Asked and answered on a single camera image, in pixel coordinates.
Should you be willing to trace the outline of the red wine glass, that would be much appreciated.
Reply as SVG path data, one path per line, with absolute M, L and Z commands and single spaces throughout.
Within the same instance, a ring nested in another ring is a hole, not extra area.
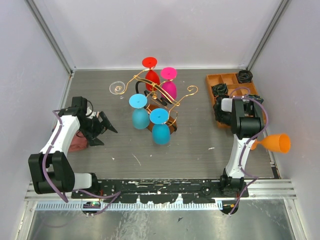
M 149 68 L 149 71 L 145 75 L 145 78 L 151 81 L 152 83 L 159 85 L 160 78 L 158 74 L 154 71 L 154 68 L 156 67 L 157 63 L 158 63 L 157 59 L 153 56 L 146 57 L 142 60 L 142 65 L 145 68 Z

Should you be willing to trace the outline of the magenta wine glass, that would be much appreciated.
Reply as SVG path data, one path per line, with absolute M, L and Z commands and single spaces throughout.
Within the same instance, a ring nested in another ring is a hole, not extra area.
M 161 70 L 160 75 L 165 80 L 162 88 L 175 100 L 177 98 L 177 87 L 174 79 L 178 75 L 177 70 L 173 67 L 165 67 Z

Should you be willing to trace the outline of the orange wine glass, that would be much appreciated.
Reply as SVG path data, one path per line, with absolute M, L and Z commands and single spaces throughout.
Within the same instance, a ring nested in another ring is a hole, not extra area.
M 291 149 L 291 139 L 286 133 L 268 135 L 261 141 L 255 140 L 251 150 L 255 150 L 258 145 L 270 152 L 287 154 Z

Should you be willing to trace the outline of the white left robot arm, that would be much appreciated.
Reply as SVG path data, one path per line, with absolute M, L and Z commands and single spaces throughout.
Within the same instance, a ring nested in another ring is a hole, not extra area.
M 107 130 L 117 130 L 103 111 L 89 108 L 89 100 L 82 96 L 72 98 L 67 108 L 55 110 L 57 124 L 53 133 L 39 153 L 28 158 L 31 180 L 35 192 L 41 194 L 56 193 L 65 198 L 66 193 L 81 191 L 88 198 L 100 193 L 100 183 L 94 173 L 75 173 L 67 159 L 74 136 L 82 133 L 91 147 L 102 146 L 98 138 Z

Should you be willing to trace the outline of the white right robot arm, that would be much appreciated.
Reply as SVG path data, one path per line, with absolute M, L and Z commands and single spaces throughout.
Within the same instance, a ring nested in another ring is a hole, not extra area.
M 219 191 L 223 196 L 231 197 L 245 188 L 246 163 L 254 141 L 265 130 L 265 109 L 260 102 L 247 96 L 223 98 L 220 108 L 230 113 L 233 146 L 219 179 Z

